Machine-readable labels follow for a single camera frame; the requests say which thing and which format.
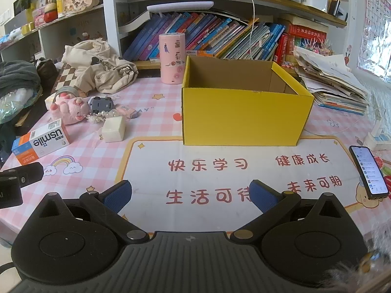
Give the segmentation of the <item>usmile toothbrush box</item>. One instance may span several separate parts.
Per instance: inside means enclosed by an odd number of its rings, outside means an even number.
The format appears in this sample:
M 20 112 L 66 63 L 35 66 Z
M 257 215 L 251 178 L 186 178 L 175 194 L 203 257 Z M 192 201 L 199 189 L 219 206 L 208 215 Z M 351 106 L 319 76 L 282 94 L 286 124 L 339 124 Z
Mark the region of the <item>usmile toothbrush box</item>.
M 27 165 L 69 144 L 65 125 L 57 119 L 17 138 L 11 151 L 21 165 Z

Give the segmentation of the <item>pink plush pig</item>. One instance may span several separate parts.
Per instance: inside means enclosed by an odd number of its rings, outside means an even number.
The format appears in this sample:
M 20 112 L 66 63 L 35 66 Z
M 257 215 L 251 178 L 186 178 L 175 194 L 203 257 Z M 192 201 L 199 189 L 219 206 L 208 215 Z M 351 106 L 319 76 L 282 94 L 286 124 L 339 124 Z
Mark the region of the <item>pink plush pig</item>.
M 72 125 L 85 120 L 90 108 L 82 97 L 61 93 L 56 96 L 48 111 L 53 121 L 61 119 L 63 124 Z

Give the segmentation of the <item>grey toy car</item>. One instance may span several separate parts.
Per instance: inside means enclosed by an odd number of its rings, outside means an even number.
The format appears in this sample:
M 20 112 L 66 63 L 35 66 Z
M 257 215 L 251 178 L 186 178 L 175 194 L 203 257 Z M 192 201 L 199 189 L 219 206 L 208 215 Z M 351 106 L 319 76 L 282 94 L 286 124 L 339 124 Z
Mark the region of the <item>grey toy car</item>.
M 110 112 L 115 108 L 115 104 L 111 97 L 91 97 L 88 101 L 89 109 L 92 114 L 102 112 Z

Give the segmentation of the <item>pearl ribbon hair accessory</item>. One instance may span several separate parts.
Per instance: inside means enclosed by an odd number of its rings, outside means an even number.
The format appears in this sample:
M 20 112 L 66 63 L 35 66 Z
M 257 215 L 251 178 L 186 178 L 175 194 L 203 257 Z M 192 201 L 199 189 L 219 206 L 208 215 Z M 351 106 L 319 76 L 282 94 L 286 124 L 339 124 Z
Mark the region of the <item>pearl ribbon hair accessory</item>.
M 119 112 L 116 109 L 113 109 L 110 111 L 88 114 L 86 115 L 86 119 L 92 124 L 99 124 L 100 122 L 105 122 L 108 118 L 114 118 L 117 116 L 120 116 Z

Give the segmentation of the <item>roll of packing tape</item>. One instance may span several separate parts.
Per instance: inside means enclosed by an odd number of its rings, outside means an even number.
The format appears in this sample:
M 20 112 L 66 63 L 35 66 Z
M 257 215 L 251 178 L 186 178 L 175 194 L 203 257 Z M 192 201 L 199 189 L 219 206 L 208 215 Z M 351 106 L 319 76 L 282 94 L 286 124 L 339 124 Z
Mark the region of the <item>roll of packing tape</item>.
M 79 91 L 76 87 L 73 86 L 63 86 L 56 91 L 54 98 L 55 99 L 57 97 L 64 98 L 66 96 L 79 97 Z

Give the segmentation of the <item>iridescent plastic bag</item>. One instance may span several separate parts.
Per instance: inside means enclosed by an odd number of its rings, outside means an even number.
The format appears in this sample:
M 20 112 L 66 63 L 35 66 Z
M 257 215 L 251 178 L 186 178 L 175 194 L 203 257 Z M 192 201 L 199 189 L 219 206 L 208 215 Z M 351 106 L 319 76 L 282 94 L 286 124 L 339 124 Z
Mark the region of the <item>iridescent plastic bag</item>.
M 35 104 L 43 94 L 43 88 L 37 90 L 30 88 L 19 88 L 1 97 L 0 122 L 4 124 L 12 120 L 20 111 Z

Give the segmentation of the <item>pink white desk mat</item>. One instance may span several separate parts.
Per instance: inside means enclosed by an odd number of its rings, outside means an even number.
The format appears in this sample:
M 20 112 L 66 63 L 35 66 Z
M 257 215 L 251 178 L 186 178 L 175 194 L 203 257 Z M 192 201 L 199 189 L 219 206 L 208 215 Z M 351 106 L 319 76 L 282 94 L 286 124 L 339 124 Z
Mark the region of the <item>pink white desk mat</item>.
M 98 124 L 68 126 L 70 145 L 40 160 L 43 179 L 22 190 L 22 205 L 1 210 L 1 237 L 12 241 L 48 192 L 73 199 L 122 180 L 132 199 L 120 214 L 148 232 L 235 230 L 258 215 L 255 179 L 305 199 L 332 192 L 364 234 L 390 224 L 390 200 L 367 198 L 348 152 L 372 130 L 368 119 L 314 106 L 296 146 L 186 146 L 181 92 L 146 78 L 115 95 L 140 112 L 120 142 L 105 142 Z

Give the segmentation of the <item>grey folded sweater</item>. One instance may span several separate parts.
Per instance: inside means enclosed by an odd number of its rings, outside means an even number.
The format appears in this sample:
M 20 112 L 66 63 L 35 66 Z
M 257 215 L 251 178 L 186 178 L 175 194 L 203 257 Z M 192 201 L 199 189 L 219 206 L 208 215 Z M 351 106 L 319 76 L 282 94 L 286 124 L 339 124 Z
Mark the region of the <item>grey folded sweater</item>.
M 40 77 L 33 63 L 24 60 L 1 62 L 0 96 L 21 88 L 37 90 Z

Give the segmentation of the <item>black smartphone on table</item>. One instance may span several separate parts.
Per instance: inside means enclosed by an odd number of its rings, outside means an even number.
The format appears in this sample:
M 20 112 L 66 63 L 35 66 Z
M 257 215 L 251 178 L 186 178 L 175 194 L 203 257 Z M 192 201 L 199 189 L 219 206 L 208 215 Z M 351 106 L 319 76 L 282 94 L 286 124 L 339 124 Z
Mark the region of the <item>black smartphone on table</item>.
M 363 182 L 367 200 L 380 200 L 389 195 L 386 181 L 369 148 L 350 146 L 348 149 Z

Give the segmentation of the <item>wooden chessboard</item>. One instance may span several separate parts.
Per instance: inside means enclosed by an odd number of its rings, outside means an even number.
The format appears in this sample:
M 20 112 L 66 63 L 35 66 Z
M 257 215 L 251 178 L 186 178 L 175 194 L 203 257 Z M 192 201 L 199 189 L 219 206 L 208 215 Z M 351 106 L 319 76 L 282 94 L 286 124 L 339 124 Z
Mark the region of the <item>wooden chessboard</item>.
M 59 71 L 59 75 L 54 82 L 51 93 L 55 93 L 57 90 L 65 86 L 74 87 L 79 93 L 81 93 L 81 91 L 76 87 L 77 77 L 75 75 L 75 71 L 76 70 L 71 65 L 65 63 Z

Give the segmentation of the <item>yellow cardboard box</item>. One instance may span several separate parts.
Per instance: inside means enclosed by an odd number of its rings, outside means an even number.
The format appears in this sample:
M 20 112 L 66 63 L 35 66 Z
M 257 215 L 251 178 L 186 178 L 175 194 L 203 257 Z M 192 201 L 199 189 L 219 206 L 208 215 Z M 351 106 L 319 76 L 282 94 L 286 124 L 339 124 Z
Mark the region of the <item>yellow cardboard box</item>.
M 187 146 L 295 146 L 314 96 L 275 62 L 187 57 Z

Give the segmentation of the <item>beige crumpled hoodie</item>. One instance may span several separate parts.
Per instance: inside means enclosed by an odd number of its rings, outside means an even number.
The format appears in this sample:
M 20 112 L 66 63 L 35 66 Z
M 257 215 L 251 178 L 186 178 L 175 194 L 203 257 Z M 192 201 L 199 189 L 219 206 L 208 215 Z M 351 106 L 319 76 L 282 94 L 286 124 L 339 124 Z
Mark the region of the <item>beige crumpled hoodie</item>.
M 62 63 L 74 68 L 74 86 L 84 93 L 117 93 L 134 83 L 139 74 L 134 63 L 122 59 L 100 38 L 65 46 Z

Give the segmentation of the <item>stack of loose papers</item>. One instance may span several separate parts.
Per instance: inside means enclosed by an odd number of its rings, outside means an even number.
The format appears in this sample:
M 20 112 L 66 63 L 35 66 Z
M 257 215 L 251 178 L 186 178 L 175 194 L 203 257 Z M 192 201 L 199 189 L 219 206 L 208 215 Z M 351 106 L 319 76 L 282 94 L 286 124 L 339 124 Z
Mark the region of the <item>stack of loose papers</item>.
M 295 71 L 317 105 L 365 115 L 369 92 L 348 70 L 342 55 L 323 56 L 297 46 L 293 55 L 298 63 Z

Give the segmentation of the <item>red dictionaries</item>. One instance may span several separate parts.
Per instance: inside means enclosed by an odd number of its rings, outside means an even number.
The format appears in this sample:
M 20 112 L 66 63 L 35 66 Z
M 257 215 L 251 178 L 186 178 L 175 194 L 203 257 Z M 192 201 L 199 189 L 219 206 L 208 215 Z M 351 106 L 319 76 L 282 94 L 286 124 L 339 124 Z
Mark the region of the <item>red dictionaries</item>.
M 280 19 L 278 24 L 282 24 L 285 27 L 284 32 L 278 39 L 273 58 L 273 61 L 280 66 L 283 66 L 284 63 L 297 65 L 297 61 L 293 55 L 293 50 L 296 46 L 300 48 L 304 48 L 307 45 L 320 46 L 327 38 L 327 33 L 324 31 L 292 24 L 284 19 Z

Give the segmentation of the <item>pink cylindrical canister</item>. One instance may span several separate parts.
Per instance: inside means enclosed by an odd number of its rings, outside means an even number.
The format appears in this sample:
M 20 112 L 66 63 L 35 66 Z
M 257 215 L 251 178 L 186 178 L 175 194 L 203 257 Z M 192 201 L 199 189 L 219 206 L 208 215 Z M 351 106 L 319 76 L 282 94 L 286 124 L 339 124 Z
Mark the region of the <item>pink cylindrical canister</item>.
M 182 84 L 185 70 L 185 34 L 179 32 L 159 36 L 160 78 L 167 85 Z

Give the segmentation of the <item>row of leaning books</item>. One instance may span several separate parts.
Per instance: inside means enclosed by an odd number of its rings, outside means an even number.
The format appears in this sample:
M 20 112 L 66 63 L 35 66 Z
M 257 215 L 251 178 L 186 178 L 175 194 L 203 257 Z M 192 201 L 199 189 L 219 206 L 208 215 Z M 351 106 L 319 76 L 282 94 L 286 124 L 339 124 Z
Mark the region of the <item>row of leaning books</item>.
M 190 55 L 213 56 L 228 60 L 273 59 L 283 24 L 255 21 L 253 24 L 234 16 L 204 12 L 144 12 L 128 24 L 135 25 L 135 38 L 124 51 L 130 61 L 153 61 L 159 57 L 161 34 L 183 33 L 185 50 Z

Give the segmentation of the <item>white desk lamp bar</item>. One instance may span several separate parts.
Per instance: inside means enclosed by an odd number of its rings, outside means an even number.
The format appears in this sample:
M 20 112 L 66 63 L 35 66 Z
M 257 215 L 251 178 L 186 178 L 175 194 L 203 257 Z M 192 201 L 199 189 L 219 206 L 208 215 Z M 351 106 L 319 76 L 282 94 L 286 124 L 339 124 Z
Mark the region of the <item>white desk lamp bar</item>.
M 146 10 L 151 13 L 169 13 L 175 11 L 199 11 L 209 10 L 214 6 L 213 1 L 187 1 L 175 3 L 163 3 L 158 5 L 149 5 Z

